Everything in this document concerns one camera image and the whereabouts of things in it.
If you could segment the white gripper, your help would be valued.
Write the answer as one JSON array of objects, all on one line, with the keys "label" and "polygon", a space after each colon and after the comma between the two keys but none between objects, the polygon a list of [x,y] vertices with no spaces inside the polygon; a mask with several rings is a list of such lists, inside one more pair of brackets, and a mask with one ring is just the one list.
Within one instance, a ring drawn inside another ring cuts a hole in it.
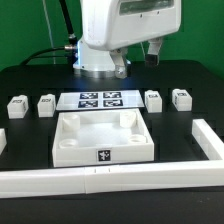
[{"label": "white gripper", "polygon": [[127,77],[127,50],[122,47],[149,40],[145,63],[155,67],[162,37],[181,24],[181,0],[81,0],[81,10],[85,42],[92,49],[112,50],[119,79]]}]

